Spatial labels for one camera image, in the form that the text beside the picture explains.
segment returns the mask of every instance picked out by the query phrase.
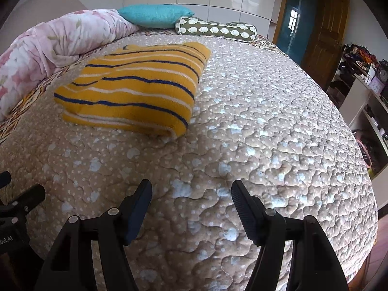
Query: mattress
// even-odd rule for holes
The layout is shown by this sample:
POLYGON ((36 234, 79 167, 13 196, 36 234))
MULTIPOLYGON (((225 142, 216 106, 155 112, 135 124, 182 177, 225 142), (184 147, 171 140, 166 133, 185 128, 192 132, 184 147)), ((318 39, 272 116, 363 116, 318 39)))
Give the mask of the mattress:
MULTIPOLYGON (((125 248, 140 290, 243 290, 259 248, 230 196, 241 179, 267 208, 315 216, 350 281, 377 233, 377 207, 362 154, 339 111, 276 46, 170 31, 140 32, 88 54, 126 44, 198 41, 212 57, 199 83, 187 133, 177 140, 66 123, 53 93, 87 60, 44 81, 0 128, 0 171, 10 200, 35 183, 45 201, 28 217, 31 246, 45 257, 71 215, 92 218, 117 206, 149 179, 153 199, 125 248)), ((286 243, 277 290, 285 290, 292 244, 286 243)), ((104 282, 93 250, 99 290, 104 282)))

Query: teal pillow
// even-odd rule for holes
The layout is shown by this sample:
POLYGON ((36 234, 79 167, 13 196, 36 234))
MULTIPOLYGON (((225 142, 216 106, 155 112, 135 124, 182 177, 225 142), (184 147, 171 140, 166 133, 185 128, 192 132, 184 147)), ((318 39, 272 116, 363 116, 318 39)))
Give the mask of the teal pillow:
POLYGON ((118 10, 127 21, 150 28, 174 28, 181 16, 192 16, 194 12, 177 4, 135 4, 118 10))

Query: pink floral comforter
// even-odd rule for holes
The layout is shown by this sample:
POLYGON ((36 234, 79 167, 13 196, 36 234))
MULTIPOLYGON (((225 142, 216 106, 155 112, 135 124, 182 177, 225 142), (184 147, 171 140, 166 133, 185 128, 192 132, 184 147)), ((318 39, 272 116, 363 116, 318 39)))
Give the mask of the pink floral comforter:
POLYGON ((80 54, 137 30, 113 9, 77 11, 30 28, 0 56, 0 121, 39 82, 80 54))

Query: yellow striped sweater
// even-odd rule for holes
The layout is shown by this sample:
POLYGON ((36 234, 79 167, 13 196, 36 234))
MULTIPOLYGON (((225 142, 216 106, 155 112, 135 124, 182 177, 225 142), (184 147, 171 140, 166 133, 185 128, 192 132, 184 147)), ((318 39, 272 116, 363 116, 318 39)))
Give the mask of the yellow striped sweater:
POLYGON ((188 127, 210 54, 198 42, 127 45, 92 59, 54 99, 66 121, 177 138, 188 127))

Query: pillow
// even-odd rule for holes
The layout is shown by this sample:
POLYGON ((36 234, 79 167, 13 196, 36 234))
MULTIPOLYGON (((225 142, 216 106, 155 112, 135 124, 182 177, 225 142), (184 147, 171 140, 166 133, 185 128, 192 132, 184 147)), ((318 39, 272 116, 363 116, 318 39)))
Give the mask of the pillow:
POLYGON ((137 30, 115 9, 77 11, 30 28, 0 56, 0 121, 43 79, 80 54, 137 30))
POLYGON ((202 35, 229 38, 243 42, 253 42, 256 38, 256 27, 246 23, 237 25, 218 22, 205 22, 195 17, 182 16, 175 24, 178 35, 202 35))
POLYGON ((174 28, 181 16, 192 16, 194 12, 182 5, 135 4, 118 10, 127 21, 144 27, 174 28))
POLYGON ((198 42, 127 45, 92 59, 54 99, 66 121, 177 138, 188 127, 209 57, 198 42))

